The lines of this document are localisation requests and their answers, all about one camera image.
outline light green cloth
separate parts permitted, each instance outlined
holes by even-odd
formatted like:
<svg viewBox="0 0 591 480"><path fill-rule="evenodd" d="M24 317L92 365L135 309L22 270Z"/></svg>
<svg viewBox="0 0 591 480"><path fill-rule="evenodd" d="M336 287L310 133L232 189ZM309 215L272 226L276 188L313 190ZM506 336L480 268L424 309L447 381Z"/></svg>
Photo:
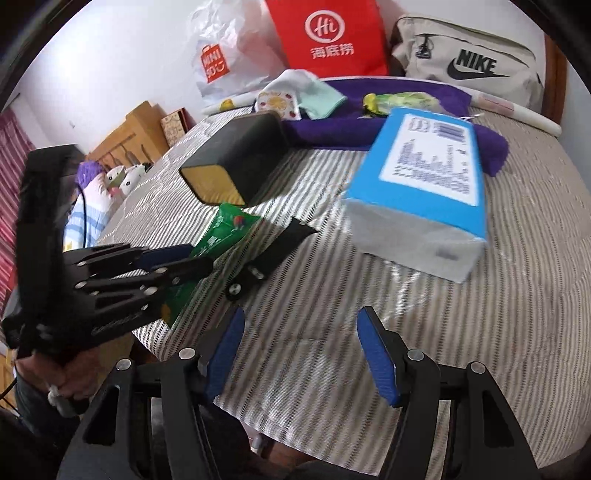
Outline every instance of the light green cloth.
<svg viewBox="0 0 591 480"><path fill-rule="evenodd" d="M347 99L345 95L321 80L313 80L310 86L299 92L300 108L312 120L328 118Z"/></svg>
<svg viewBox="0 0 591 480"><path fill-rule="evenodd" d="M286 70L263 92L294 92L298 106L312 120L328 118L347 97L307 70Z"/></svg>

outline purple cloth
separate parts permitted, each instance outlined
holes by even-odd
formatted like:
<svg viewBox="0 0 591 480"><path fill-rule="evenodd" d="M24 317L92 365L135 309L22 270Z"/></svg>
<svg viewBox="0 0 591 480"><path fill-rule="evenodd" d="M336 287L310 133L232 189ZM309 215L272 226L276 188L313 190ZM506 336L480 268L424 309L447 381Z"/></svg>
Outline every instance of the purple cloth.
<svg viewBox="0 0 591 480"><path fill-rule="evenodd" d="M418 82L404 79L329 80L331 87L347 97L330 118L323 120L302 119L283 122L285 133L295 147L330 148L334 150L361 150L371 148L384 125L385 118L359 118L363 115L363 97L368 93L425 92L437 98L441 106L456 116L468 116L471 97L451 85ZM509 153L506 139L493 130L475 125L476 140L480 151L482 170L494 177L503 166Z"/></svg>
<svg viewBox="0 0 591 480"><path fill-rule="evenodd" d="M80 187L84 190L99 173L104 172L104 168L97 161L85 161L78 165L76 181L78 182L78 185L80 185Z"/></svg>

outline robotic hand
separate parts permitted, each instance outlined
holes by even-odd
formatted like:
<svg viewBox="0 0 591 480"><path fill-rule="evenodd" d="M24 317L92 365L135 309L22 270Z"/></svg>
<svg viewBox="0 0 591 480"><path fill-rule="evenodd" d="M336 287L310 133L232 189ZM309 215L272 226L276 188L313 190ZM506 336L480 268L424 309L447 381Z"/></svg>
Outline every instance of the robotic hand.
<svg viewBox="0 0 591 480"><path fill-rule="evenodd" d="M41 352L60 365L77 353L161 317L167 287L207 277L213 261L188 258L192 246L149 249L129 244L62 252L63 229L83 155L74 145L29 153L17 220L18 287L2 328L17 358ZM147 273L119 278L136 270ZM49 395L63 416L83 413L87 400Z"/></svg>
<svg viewBox="0 0 591 480"><path fill-rule="evenodd" d="M232 307L199 343L160 364L117 363L72 440L58 480L157 480L150 444L152 397L161 397L166 450L175 480L219 480L199 405L219 395L232 368L245 316ZM440 400L452 401L443 480L539 479L519 424L480 362L438 365L385 330L371 307L358 336L380 395L400 408L381 480L424 480Z"/></svg>

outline nike logo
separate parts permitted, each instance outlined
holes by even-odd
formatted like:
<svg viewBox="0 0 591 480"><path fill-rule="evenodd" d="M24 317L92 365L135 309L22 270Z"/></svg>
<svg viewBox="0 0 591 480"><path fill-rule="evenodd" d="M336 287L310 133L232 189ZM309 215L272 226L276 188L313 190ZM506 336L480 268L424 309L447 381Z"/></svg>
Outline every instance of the nike logo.
<svg viewBox="0 0 591 480"><path fill-rule="evenodd" d="M471 80L491 77L508 77L508 75L499 75L492 72L463 72L456 68L456 59L453 59L447 66L447 74L454 80Z"/></svg>

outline beige backpack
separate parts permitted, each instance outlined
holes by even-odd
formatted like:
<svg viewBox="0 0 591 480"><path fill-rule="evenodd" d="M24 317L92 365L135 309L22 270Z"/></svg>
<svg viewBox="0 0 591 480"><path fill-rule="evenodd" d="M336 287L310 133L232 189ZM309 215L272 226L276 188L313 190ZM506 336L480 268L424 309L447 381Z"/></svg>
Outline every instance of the beige backpack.
<svg viewBox="0 0 591 480"><path fill-rule="evenodd" d="M539 111L543 87L530 49L424 15L404 15L397 26L402 43L392 55L408 77L469 87Z"/></svg>

